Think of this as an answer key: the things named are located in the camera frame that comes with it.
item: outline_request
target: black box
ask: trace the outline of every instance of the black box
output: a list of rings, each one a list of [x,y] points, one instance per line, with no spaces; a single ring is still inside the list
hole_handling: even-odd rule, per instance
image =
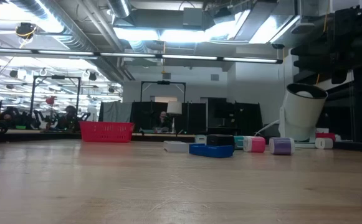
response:
[[[208,146],[232,146],[235,149],[235,139],[231,135],[210,134],[207,136]]]

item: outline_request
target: purple spool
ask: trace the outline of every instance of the purple spool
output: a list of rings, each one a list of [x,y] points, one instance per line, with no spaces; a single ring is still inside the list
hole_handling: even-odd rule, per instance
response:
[[[269,149],[273,155],[292,155],[295,151],[294,140],[292,138],[270,138]]]

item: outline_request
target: red plastic basket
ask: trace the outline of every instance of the red plastic basket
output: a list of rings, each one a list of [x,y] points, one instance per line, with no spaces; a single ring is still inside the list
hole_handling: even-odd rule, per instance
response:
[[[80,127],[86,142],[130,142],[134,124],[80,121]]]

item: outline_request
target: small white cylinder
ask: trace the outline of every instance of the small white cylinder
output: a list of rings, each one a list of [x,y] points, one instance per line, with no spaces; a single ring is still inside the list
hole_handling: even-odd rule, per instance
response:
[[[315,147],[317,149],[333,149],[333,140],[330,138],[317,138]]]

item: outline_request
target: white wall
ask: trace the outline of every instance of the white wall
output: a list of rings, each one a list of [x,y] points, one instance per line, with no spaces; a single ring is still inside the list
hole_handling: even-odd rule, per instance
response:
[[[141,81],[162,80],[161,67],[128,67],[137,81],[124,83],[124,102],[140,100]],[[227,97],[227,73],[222,68],[166,67],[171,72],[171,82],[186,82],[186,101],[199,103],[201,97]],[[218,74],[219,81],[211,81],[211,74]],[[152,84],[143,92],[142,101],[150,101],[151,96],[175,96],[183,101],[183,93],[175,85]]]
[[[293,82],[293,75],[298,72],[292,66],[295,59],[289,55],[282,65],[236,63],[235,80],[231,78],[234,71],[228,72],[231,81],[228,83],[228,102],[259,103],[264,124],[279,119],[285,87]]]

